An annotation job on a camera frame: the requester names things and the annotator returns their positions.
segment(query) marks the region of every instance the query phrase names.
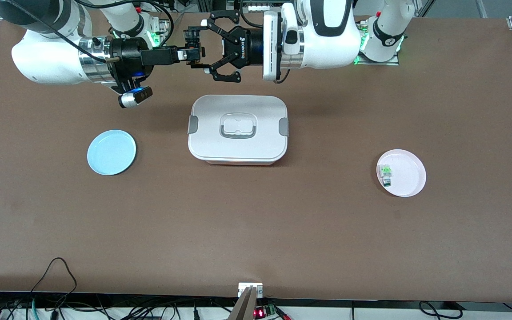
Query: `black wire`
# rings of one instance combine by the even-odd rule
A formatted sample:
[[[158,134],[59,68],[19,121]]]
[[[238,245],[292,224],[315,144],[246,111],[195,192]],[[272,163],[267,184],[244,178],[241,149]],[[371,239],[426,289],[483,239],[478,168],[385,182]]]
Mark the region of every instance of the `black wire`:
[[[132,4],[134,2],[133,0],[122,0],[122,1],[114,2],[112,4],[102,4],[102,5],[99,6],[97,4],[89,4],[88,2],[85,2],[83,0],[74,0],[74,1],[77,2],[78,4],[81,4],[81,5],[85,6],[85,7],[93,8],[93,9],[112,8],[112,7],[115,7],[115,6],[121,6],[122,4]],[[155,8],[163,11],[163,13],[165,13],[165,15],[167,15],[167,18],[169,19],[169,35],[167,37],[165,37],[165,39],[163,39],[163,41],[159,45],[159,47],[160,47],[163,44],[165,44],[165,42],[167,42],[167,40],[173,34],[173,29],[175,28],[175,22],[173,21],[173,17],[171,16],[171,14],[169,14],[167,9],[165,9],[163,6],[161,6],[159,3],[157,3],[157,2],[155,2],[153,0],[140,0],[140,2],[146,2],[148,4],[151,4]]]
[[[430,309],[432,309],[433,313],[430,313],[430,312],[427,312],[426,310],[424,310],[424,308],[422,308],[422,306],[426,304],[427,306],[430,307]],[[434,308],[432,306],[432,304],[430,304],[428,301],[421,301],[420,304],[418,304],[418,308],[420,308],[420,311],[423,312],[424,314],[428,315],[428,316],[435,316],[435,318],[437,318],[437,320],[441,320],[441,318],[445,318],[445,319],[459,319],[461,318],[463,315],[464,315],[464,312],[463,310],[459,310],[460,314],[458,316],[444,316],[443,314],[439,314],[436,310],[436,308]]]
[[[216,304],[217,307],[220,307],[220,308],[223,308],[224,310],[228,311],[228,312],[232,312],[232,310],[230,310],[229,308],[225,307],[225,306],[222,306],[221,304],[218,304],[216,303],[215,301],[211,300],[211,304]]]
[[[510,305],[508,305],[508,304],[506,304],[506,303],[504,303],[504,302],[503,302],[503,304],[504,304],[507,308],[509,308],[509,309],[511,309],[511,310],[512,310],[512,307],[511,307]]]
[[[64,314],[63,314],[63,310],[61,308],[59,308],[59,314],[60,314],[60,317],[63,318],[63,320],[67,320],[65,317],[64,317]]]
[[[290,70],[291,69],[288,69],[288,72],[286,72],[286,75],[283,77],[283,79],[281,79],[279,81],[278,80],[274,80],[274,83],[275,84],[282,84],[282,83],[284,83],[284,81],[286,81],[286,79],[288,79],[288,75],[290,75]]]
[[[44,24],[45,26],[47,26],[47,28],[51,29],[52,32],[54,34],[56,34],[59,38],[61,38],[64,41],[66,41],[69,45],[72,45],[73,47],[77,48],[81,53],[84,53],[85,55],[91,57],[92,59],[94,59],[96,61],[99,61],[101,63],[106,63],[106,60],[101,59],[101,58],[99,58],[97,56],[94,56],[92,53],[89,53],[88,51],[86,51],[85,49],[80,47],[79,45],[77,45],[74,42],[70,41],[67,37],[63,36],[63,34],[61,34],[57,29],[53,28],[50,24],[48,24],[45,21],[43,21],[43,20],[37,18],[36,16],[34,16],[31,12],[27,11],[25,8],[23,8],[22,6],[17,4],[14,0],[5,0],[5,1],[8,2],[9,4],[11,4],[12,6],[14,6],[15,8],[21,10],[27,16],[30,16],[33,20],[39,22],[40,24]]]
[[[11,318],[12,320],[15,320],[15,316],[13,316],[13,312],[15,312],[15,310],[17,310],[17,308],[19,307],[19,305],[23,302],[23,299],[19,300],[19,302],[17,302],[15,304],[15,306],[13,307],[13,310],[10,310],[8,305],[5,304],[6,308],[9,310],[9,315],[8,317],[6,318],[6,320],[9,320],[9,318]]]
[[[51,262],[48,263],[47,270],[45,270],[45,272],[43,273],[43,276],[41,277],[41,279],[39,279],[39,281],[37,281],[37,283],[31,288],[31,291],[29,291],[29,293],[31,295],[33,294],[33,291],[35,291],[35,288],[37,288],[37,286],[41,283],[41,281],[43,281],[43,279],[47,276],[48,271],[51,269],[52,263],[55,262],[56,260],[60,260],[60,261],[63,262],[64,267],[67,268],[68,275],[71,276],[71,279],[72,279],[72,281],[75,284],[75,286],[73,286],[73,288],[67,294],[65,294],[65,295],[63,295],[61,297],[61,299],[64,298],[64,300],[62,300],[61,303],[59,304],[59,306],[56,307],[56,308],[60,308],[63,305],[63,303],[66,301],[67,296],[69,294],[73,293],[74,290],[76,290],[76,287],[78,286],[78,282],[76,281],[75,276],[72,274],[71,268],[68,267],[68,264],[65,261],[65,259],[63,259],[61,257],[56,257],[55,259],[51,260]]]
[[[104,311],[104,314],[108,317],[108,320],[112,320],[112,317],[108,314],[108,312],[106,311],[106,308],[104,308],[104,306],[102,305],[102,301],[100,301],[100,297],[98,296],[98,294],[96,294],[96,299],[98,300],[98,303],[100,304],[100,308],[102,308],[102,310]]]
[[[179,308],[177,308],[177,304],[175,304],[175,311],[177,312],[177,317],[181,320],[181,314],[179,313]]]
[[[246,19],[246,17],[244,16],[244,10],[242,10],[243,4],[244,4],[244,0],[240,0],[240,16],[242,17],[242,20],[244,20],[244,22],[246,22],[251,27],[260,28],[260,29],[264,28],[264,26],[262,26],[261,24],[255,24],[253,22],[248,21],[248,19]]]

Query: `cable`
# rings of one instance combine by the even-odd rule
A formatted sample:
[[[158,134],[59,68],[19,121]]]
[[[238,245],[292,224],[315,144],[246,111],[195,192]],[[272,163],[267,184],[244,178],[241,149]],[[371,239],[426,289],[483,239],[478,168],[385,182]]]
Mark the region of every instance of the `cable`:
[[[509,309],[511,309],[511,310],[512,310],[512,307],[511,307],[510,305],[508,305],[508,304],[506,304],[506,303],[504,303],[504,302],[503,302],[503,304],[504,304],[507,308],[509,308]]]
[[[243,5],[244,5],[244,0],[240,0],[240,16],[242,17],[242,20],[244,20],[244,22],[246,22],[251,27],[263,29],[264,26],[262,26],[261,24],[254,24],[253,22],[250,22],[250,21],[248,21],[248,19],[246,19],[246,17],[244,16],[244,10],[242,10]]]
[[[422,306],[426,304],[427,306],[430,307],[430,309],[432,309],[433,313],[430,313],[430,312],[427,312],[426,310],[424,310],[424,308],[422,308]],[[436,308],[434,308],[434,306],[432,306],[432,304],[430,304],[428,301],[421,301],[420,304],[418,304],[418,308],[420,308],[420,311],[423,312],[424,314],[428,315],[428,316],[435,316],[435,318],[437,320],[441,320],[441,318],[445,318],[445,319],[459,319],[461,318],[463,315],[464,315],[464,312],[463,310],[459,310],[460,314],[458,316],[444,316],[443,314],[439,314],[436,310]]]
[[[85,49],[80,47],[79,45],[77,45],[74,42],[70,41],[70,39],[68,39],[67,37],[63,36],[63,34],[61,34],[57,29],[53,28],[50,24],[46,23],[45,21],[43,21],[43,20],[37,18],[36,16],[34,16],[33,14],[31,14],[31,12],[27,11],[25,8],[23,8],[22,6],[17,4],[14,0],[5,0],[5,1],[8,2],[9,4],[11,4],[12,6],[14,6],[15,8],[21,10],[27,16],[30,16],[33,20],[39,22],[40,24],[44,24],[47,28],[51,29],[52,32],[54,34],[56,34],[59,38],[61,38],[64,41],[66,41],[69,45],[77,48],[81,53],[84,53],[85,55],[87,55],[87,56],[91,57],[92,59],[94,59],[96,61],[99,61],[101,63],[107,63],[108,62],[105,59],[101,59],[101,58],[99,58],[97,56],[94,56],[92,53],[89,53],[88,51],[86,51]]]
[[[177,304],[175,304],[175,312],[177,312],[177,318],[181,320],[181,314],[179,313],[179,308],[177,308]]]
[[[215,301],[212,301],[211,300],[211,304],[215,304],[217,307],[220,307],[220,308],[223,308],[224,310],[228,311],[228,312],[232,312],[232,310],[230,310],[229,308],[225,307],[225,306],[222,306],[221,304],[218,304],[216,303]]]
[[[35,308],[35,299],[33,299],[33,301],[31,301],[31,308],[33,311],[33,316],[35,317],[35,320],[40,320],[39,319],[39,315],[37,314],[37,309]]]
[[[100,304],[100,308],[102,308],[102,310],[104,311],[104,314],[107,316],[108,320],[112,320],[112,317],[108,314],[108,312],[106,311],[106,308],[104,308],[104,306],[102,305],[102,301],[100,301],[100,297],[98,296],[98,294],[96,294],[96,299],[98,300],[98,303]]]
[[[281,79],[279,81],[278,80],[274,80],[274,83],[275,84],[282,84],[282,83],[284,83],[284,81],[286,81],[286,79],[288,79],[288,75],[290,75],[290,70],[291,69],[288,69],[288,72],[286,72],[286,75],[283,77],[283,79]]]
[[[63,318],[63,320],[67,320],[65,317],[64,317],[64,314],[63,314],[63,310],[61,308],[59,308],[59,314],[60,314],[60,317]]]
[[[30,293],[30,294],[31,294],[31,296],[32,296],[33,291],[35,291],[35,288],[37,287],[37,285],[39,285],[39,284],[41,283],[41,281],[43,281],[43,279],[47,276],[47,273],[48,273],[48,271],[51,269],[52,263],[53,263],[53,262],[55,262],[55,260],[60,260],[60,261],[62,261],[62,262],[63,262],[64,267],[65,267],[65,268],[67,268],[67,272],[68,272],[69,276],[71,276],[71,279],[72,279],[72,281],[73,281],[73,282],[74,282],[74,284],[75,284],[75,285],[73,286],[73,288],[72,288],[69,292],[67,292],[65,295],[63,295],[63,296],[61,296],[61,298],[59,298],[59,300],[58,300],[58,301],[56,302],[56,304],[55,304],[55,309],[56,309],[56,308],[60,308],[60,307],[65,303],[65,301],[67,300],[67,296],[68,296],[69,294],[73,293],[73,292],[74,292],[74,290],[76,290],[76,287],[78,286],[78,282],[76,281],[75,276],[72,274],[72,272],[71,272],[71,268],[69,268],[69,267],[68,267],[68,264],[67,264],[67,262],[65,261],[65,259],[63,259],[63,258],[61,258],[61,257],[56,257],[55,259],[51,260],[51,262],[50,262],[50,263],[48,264],[48,266],[47,266],[47,270],[45,270],[45,272],[43,273],[43,276],[41,277],[41,279],[39,279],[39,281],[37,281],[37,283],[36,283],[36,284],[31,288],[31,291],[29,291],[29,293]],[[32,304],[33,304],[33,309],[35,309],[35,306],[34,306],[34,305],[35,305],[35,299],[33,299],[33,303],[32,303]]]
[[[93,8],[93,9],[112,8],[115,6],[121,6],[122,4],[133,4],[133,2],[134,2],[133,0],[122,0],[122,1],[114,2],[112,4],[102,4],[99,6],[97,4],[89,4],[88,2],[85,2],[83,0],[74,0],[74,1],[77,4],[83,5],[87,8]],[[151,4],[155,8],[163,11],[163,13],[165,13],[167,18],[169,19],[169,35],[167,37],[165,37],[165,39],[161,42],[161,44],[159,45],[159,47],[161,47],[163,44],[165,44],[165,42],[167,42],[167,40],[171,37],[171,35],[173,35],[173,29],[175,28],[175,22],[173,22],[173,17],[171,16],[171,14],[169,14],[167,9],[165,9],[163,6],[161,6],[158,2],[155,2],[153,0],[140,0],[140,2],[146,2],[147,4]]]

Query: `white container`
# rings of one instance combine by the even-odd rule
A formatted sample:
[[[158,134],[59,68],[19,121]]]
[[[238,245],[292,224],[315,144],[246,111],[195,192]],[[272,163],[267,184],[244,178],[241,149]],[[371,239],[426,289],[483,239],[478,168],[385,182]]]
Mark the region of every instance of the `white container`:
[[[267,166],[286,154],[287,116],[276,97],[200,97],[189,117],[189,151],[210,164]]]

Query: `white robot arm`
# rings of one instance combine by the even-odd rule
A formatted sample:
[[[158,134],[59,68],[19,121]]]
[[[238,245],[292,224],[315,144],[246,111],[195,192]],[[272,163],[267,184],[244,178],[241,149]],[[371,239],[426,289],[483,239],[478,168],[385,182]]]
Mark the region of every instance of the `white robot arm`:
[[[129,76],[122,75],[123,70],[112,71],[112,63],[121,60],[113,55],[121,55],[123,48],[118,45],[112,52],[110,35],[92,35],[92,21],[86,6],[100,8],[112,25],[115,38],[133,39],[140,49],[162,45],[172,31],[172,22],[160,24],[159,18],[146,12],[138,13],[131,2],[116,2],[119,1],[0,0],[0,16],[27,29],[23,39],[12,49],[17,68],[27,79],[41,84],[71,85],[89,81],[102,83],[120,95],[136,89],[139,81],[132,78],[147,77],[152,66],[142,66]],[[122,107],[133,107],[140,102],[133,94],[123,101],[126,105]]]
[[[204,68],[216,81],[230,82],[241,81],[241,68],[262,65],[265,81],[281,83],[282,69],[345,67],[360,52],[375,62],[390,60],[414,16],[412,0],[386,0],[380,16],[371,17],[368,29],[361,31],[354,21],[354,2],[295,0],[294,4],[283,4],[281,12],[264,12],[261,29],[239,26],[239,12],[211,12],[211,18],[198,28],[222,36],[223,59],[211,65],[189,64]],[[219,18],[228,18],[237,25],[230,31],[222,30],[215,24]],[[217,69],[226,63],[237,70],[231,75],[219,74]]]
[[[379,16],[372,16],[366,24],[361,52],[372,61],[390,60],[404,40],[404,31],[414,17],[412,0],[385,0]]]

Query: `table surface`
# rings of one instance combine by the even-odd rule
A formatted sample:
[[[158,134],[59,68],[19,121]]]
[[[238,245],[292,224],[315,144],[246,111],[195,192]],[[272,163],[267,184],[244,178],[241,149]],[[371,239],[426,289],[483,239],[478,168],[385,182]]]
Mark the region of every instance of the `table surface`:
[[[197,24],[186,14],[171,42]],[[103,29],[103,20],[94,24]],[[217,83],[185,63],[156,67],[154,97],[124,110],[97,84],[25,79],[0,24],[0,290],[29,290],[56,256],[80,292],[512,302],[512,31],[504,20],[414,19],[399,67],[259,67]],[[219,37],[202,36],[220,52]],[[196,99],[271,95],[288,106],[286,155],[270,167],[210,165],[187,147]],[[136,161],[89,168],[88,145],[126,130]],[[382,153],[424,163],[421,193],[376,180]],[[59,264],[41,290],[68,291]]]

